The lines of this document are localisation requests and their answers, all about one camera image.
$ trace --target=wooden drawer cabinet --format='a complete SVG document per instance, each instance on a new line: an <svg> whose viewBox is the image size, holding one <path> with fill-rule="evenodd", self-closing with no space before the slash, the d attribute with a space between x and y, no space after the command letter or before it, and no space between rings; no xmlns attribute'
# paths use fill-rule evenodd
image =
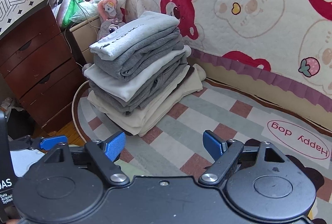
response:
<svg viewBox="0 0 332 224"><path fill-rule="evenodd" d="M37 36L26 42L0 67L0 72L5 78L18 64L26 59L33 51L61 33L57 24L54 24Z"/></svg>
<svg viewBox="0 0 332 224"><path fill-rule="evenodd" d="M82 73L76 68L44 93L36 96L37 99L24 108L29 114L34 115L34 120L39 125L43 126L68 103L72 102L76 90L83 82Z"/></svg>
<svg viewBox="0 0 332 224"><path fill-rule="evenodd" d="M42 78L70 58L65 40L58 35L23 60L5 77L5 81L20 99Z"/></svg>
<svg viewBox="0 0 332 224"><path fill-rule="evenodd" d="M28 17L0 40L0 65L42 31L56 24L48 5Z"/></svg>
<svg viewBox="0 0 332 224"><path fill-rule="evenodd" d="M49 5L0 40L0 72L45 131L57 131L72 120L71 102L85 78Z"/></svg>

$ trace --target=drawer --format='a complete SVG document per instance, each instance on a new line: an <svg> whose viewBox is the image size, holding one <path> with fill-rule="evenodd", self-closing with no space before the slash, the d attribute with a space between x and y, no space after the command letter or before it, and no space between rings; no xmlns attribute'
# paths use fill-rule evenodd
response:
<svg viewBox="0 0 332 224"><path fill-rule="evenodd" d="M100 19L99 17L93 21L90 22L90 24L87 23L87 21L83 21L81 24L85 25L80 26L80 24L73 26L69 31L72 32L79 48L81 51L85 51L86 49L89 48L91 44L94 44L97 41L97 34L96 32L99 31L99 29L94 28L95 27L100 27Z"/></svg>
<svg viewBox="0 0 332 224"><path fill-rule="evenodd" d="M42 80L40 80L37 85L35 85L20 99L20 103L23 107L28 107L39 97L40 94L43 94L56 82L61 80L63 77L71 73L76 68L77 64L75 60L71 58L66 63L62 64L59 68L55 69L47 76L45 76Z"/></svg>
<svg viewBox="0 0 332 224"><path fill-rule="evenodd" d="M38 125L44 126L45 123L72 102L77 89L84 81L81 71L76 68L24 108Z"/></svg>
<svg viewBox="0 0 332 224"><path fill-rule="evenodd" d="M53 116L49 121L47 121L42 126L42 129L46 133L58 131L72 120L73 117L71 115L71 103L69 103L65 108L60 110L55 116Z"/></svg>
<svg viewBox="0 0 332 224"><path fill-rule="evenodd" d="M90 52L90 48L83 51L82 54L83 54L83 57L85 58L86 63L92 63L93 64L94 53Z"/></svg>
<svg viewBox="0 0 332 224"><path fill-rule="evenodd" d="M16 66L5 81L16 98L20 99L42 78L70 58L71 53L64 38L61 34L57 35Z"/></svg>
<svg viewBox="0 0 332 224"><path fill-rule="evenodd" d="M47 5L17 25L0 40L0 65L24 44L54 24L56 24L55 17L51 7Z"/></svg>
<svg viewBox="0 0 332 224"><path fill-rule="evenodd" d="M26 59L37 48L60 34L61 31L57 24L50 26L48 29L42 31L37 36L32 38L26 44L21 46L1 67L0 72L3 77L6 77L19 63Z"/></svg>

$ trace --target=folded gray sweatshirt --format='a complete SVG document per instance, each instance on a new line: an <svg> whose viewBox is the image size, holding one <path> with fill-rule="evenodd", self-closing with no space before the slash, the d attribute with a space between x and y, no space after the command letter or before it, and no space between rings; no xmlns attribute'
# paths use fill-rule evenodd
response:
<svg viewBox="0 0 332 224"><path fill-rule="evenodd" d="M187 58L184 54L179 56L175 62L166 64L162 71L157 72L147 80L138 90L139 93L135 94L128 102L102 90L92 81L90 81L90 87L103 101L111 104L120 113L129 116L136 107L144 109L182 72L187 65Z"/></svg>
<svg viewBox="0 0 332 224"><path fill-rule="evenodd" d="M138 42L112 61L102 60L95 54L94 63L120 81L129 81L171 50L183 47L179 28L171 27Z"/></svg>

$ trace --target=circular cap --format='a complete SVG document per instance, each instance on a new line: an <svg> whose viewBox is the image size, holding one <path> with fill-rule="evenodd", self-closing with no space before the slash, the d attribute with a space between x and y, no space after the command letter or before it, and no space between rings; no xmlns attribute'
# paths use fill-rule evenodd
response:
<svg viewBox="0 0 332 224"><path fill-rule="evenodd" d="M112 174L111 175L111 180L113 182L121 183L124 182L127 179L127 176L124 174Z"/></svg>
<svg viewBox="0 0 332 224"><path fill-rule="evenodd" d="M201 176L201 179L205 182L215 182L218 180L218 176L216 176L215 174L203 174Z"/></svg>
<svg viewBox="0 0 332 224"><path fill-rule="evenodd" d="M254 188L259 194L275 199L286 197L293 190L293 186L288 180L273 175L256 179Z"/></svg>
<svg viewBox="0 0 332 224"><path fill-rule="evenodd" d="M75 189L75 182L67 177L45 178L37 185L37 193L46 199L66 197Z"/></svg>
<svg viewBox="0 0 332 224"><path fill-rule="evenodd" d="M31 167L13 190L16 208L32 222L72 222L101 200L104 188L95 174L72 166L46 166L49 167L35 170Z"/></svg>

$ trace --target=checkered rug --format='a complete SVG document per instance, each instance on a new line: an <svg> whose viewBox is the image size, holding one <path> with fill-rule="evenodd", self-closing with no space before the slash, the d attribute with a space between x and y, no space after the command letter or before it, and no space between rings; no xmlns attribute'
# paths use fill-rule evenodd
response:
<svg viewBox="0 0 332 224"><path fill-rule="evenodd" d="M185 96L145 136L128 136L120 159L147 174L188 174L197 179L213 163L202 143L205 130L246 145L271 141L313 181L317 190L310 215L313 222L332 224L332 137L213 82L204 81L203 86L202 91ZM91 139L109 137L117 126L86 97L87 91L78 104L81 130Z"/></svg>

